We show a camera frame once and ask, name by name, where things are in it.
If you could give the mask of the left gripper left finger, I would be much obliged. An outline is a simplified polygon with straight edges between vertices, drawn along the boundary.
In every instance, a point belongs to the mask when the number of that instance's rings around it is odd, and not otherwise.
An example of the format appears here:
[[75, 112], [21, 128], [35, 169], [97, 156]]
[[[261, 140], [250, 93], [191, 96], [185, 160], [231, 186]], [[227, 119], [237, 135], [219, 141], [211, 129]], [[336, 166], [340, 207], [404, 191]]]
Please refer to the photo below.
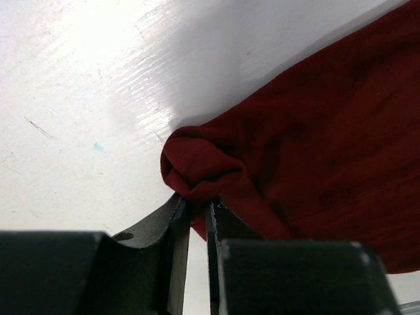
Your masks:
[[136, 224], [112, 237], [128, 247], [123, 265], [122, 314], [182, 314], [190, 213], [186, 201], [173, 194]]

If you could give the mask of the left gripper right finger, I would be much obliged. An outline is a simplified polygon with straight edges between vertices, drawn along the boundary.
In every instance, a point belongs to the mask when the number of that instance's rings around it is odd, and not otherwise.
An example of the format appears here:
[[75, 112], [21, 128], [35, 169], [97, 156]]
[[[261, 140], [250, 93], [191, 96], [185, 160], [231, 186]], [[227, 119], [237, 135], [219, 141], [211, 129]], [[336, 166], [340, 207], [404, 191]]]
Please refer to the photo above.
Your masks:
[[207, 260], [209, 269], [209, 299], [211, 315], [219, 314], [219, 247], [224, 239], [263, 240], [235, 215], [220, 199], [206, 205]]

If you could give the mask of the dark red t-shirt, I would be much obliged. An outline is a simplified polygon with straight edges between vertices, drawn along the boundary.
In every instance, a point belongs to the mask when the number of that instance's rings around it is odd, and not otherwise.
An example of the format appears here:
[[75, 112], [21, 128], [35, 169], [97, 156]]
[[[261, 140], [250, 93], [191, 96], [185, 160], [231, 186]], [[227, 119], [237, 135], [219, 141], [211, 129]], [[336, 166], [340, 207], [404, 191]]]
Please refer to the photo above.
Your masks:
[[176, 130], [161, 174], [200, 236], [220, 198], [264, 238], [354, 240], [391, 274], [419, 270], [419, 2]]

